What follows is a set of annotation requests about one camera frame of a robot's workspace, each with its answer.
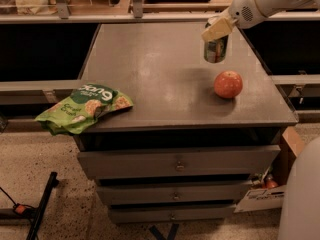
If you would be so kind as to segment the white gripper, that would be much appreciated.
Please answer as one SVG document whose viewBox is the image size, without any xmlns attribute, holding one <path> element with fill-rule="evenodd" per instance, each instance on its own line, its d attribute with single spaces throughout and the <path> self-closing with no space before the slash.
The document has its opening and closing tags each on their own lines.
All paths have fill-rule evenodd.
<svg viewBox="0 0 320 240">
<path fill-rule="evenodd" d="M 234 23 L 240 29 L 249 29 L 266 19 L 255 0 L 233 0 L 228 13 L 233 21 L 226 17 L 214 17 L 208 20 L 208 26 L 201 34 L 205 42 L 228 36 L 232 32 Z"/>
</svg>

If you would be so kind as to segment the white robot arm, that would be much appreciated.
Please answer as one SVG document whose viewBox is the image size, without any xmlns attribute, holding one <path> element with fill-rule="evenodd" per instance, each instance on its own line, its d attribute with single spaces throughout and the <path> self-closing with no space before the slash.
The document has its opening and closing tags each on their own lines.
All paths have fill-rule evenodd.
<svg viewBox="0 0 320 240">
<path fill-rule="evenodd" d="M 233 0 L 217 17 L 208 20 L 202 33 L 206 42 L 229 35 L 234 27 L 251 28 L 268 17 L 320 0 Z M 320 240 L 320 138 L 308 143 L 295 159 L 286 192 L 277 240 Z"/>
</svg>

